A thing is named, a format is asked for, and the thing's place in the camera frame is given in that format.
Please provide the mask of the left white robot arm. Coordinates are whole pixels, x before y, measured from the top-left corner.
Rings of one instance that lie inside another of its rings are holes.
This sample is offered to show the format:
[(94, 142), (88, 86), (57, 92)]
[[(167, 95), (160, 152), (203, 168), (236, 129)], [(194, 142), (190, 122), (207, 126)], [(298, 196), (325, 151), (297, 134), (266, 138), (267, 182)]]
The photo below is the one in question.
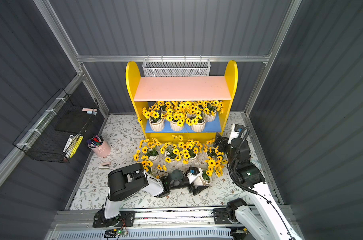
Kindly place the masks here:
[(174, 170), (156, 179), (143, 164), (137, 163), (108, 174), (109, 193), (105, 204), (93, 217), (94, 228), (131, 227), (136, 212), (120, 211), (123, 201), (140, 191), (145, 191), (155, 198), (167, 197), (172, 190), (187, 188), (196, 196), (211, 184), (211, 177), (206, 171), (189, 167), (187, 171)]

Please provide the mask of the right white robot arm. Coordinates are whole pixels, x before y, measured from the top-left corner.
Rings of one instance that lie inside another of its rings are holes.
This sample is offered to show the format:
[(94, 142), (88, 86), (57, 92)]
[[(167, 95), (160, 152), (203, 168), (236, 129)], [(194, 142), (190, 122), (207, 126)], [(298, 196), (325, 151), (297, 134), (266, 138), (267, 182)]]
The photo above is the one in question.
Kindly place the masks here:
[(241, 188), (256, 207), (260, 220), (242, 198), (227, 203), (228, 219), (242, 224), (256, 240), (301, 240), (276, 201), (259, 168), (251, 161), (251, 151), (247, 134), (241, 137), (225, 138), (219, 133), (214, 139), (214, 147), (224, 152), (228, 159), (228, 173), (232, 182)]

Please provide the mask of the sunflower pot taken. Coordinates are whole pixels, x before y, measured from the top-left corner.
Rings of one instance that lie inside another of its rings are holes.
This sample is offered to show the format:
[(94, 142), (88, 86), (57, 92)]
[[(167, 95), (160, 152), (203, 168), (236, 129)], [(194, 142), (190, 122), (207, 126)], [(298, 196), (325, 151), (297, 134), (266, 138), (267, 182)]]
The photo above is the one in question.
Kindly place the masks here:
[(217, 157), (223, 157), (225, 153), (219, 152), (217, 149), (213, 147), (214, 139), (208, 140), (204, 144), (203, 151), (206, 154), (206, 157), (209, 159), (217, 159)]
[(160, 155), (160, 147), (162, 143), (155, 139), (144, 139), (139, 143), (139, 149), (134, 154), (134, 161), (155, 161)]

